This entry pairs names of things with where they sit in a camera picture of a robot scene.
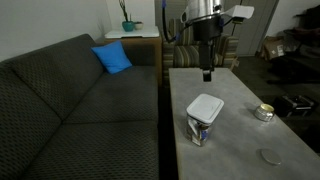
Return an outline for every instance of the small metal tin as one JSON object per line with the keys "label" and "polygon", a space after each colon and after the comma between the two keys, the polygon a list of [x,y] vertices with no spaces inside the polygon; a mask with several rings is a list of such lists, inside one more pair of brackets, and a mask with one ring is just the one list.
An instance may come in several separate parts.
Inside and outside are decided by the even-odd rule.
{"label": "small metal tin", "polygon": [[254,115],[262,121],[270,121],[274,116],[274,108],[269,104],[261,104],[257,107]]}

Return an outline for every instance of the cardboard box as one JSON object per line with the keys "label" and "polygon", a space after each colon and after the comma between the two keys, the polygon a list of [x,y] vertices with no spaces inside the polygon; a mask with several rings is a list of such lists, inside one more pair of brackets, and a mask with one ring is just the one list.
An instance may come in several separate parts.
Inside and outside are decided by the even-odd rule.
{"label": "cardboard box", "polygon": [[266,61],[270,61],[273,58],[285,55],[283,47],[283,36],[271,37],[267,36],[261,47],[260,57],[264,58]]}

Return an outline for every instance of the white container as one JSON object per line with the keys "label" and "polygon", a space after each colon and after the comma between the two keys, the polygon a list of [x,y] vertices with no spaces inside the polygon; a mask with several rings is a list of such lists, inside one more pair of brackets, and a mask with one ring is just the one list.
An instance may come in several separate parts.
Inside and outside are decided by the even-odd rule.
{"label": "white container", "polygon": [[200,94],[187,108],[187,138],[198,146],[203,146],[223,105],[221,99]]}

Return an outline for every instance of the white shelf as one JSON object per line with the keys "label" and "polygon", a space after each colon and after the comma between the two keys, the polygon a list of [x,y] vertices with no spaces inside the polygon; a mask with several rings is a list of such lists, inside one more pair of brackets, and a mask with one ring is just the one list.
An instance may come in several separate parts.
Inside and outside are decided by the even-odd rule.
{"label": "white shelf", "polygon": [[159,30],[157,26],[145,26],[141,30],[131,32],[125,32],[123,29],[111,30],[105,35],[107,39],[124,37],[159,37]]}

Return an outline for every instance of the vase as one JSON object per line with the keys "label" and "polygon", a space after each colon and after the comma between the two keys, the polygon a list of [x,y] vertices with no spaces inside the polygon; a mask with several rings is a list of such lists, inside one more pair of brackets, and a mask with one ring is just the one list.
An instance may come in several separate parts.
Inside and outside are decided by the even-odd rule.
{"label": "vase", "polygon": [[134,22],[132,22],[132,21],[123,21],[122,22],[122,27],[123,27],[124,31],[126,31],[126,32],[133,31]]}
{"label": "vase", "polygon": [[141,30],[141,29],[143,28],[143,22],[140,22],[140,21],[135,22],[135,23],[134,23],[134,28],[135,28],[136,30]]}

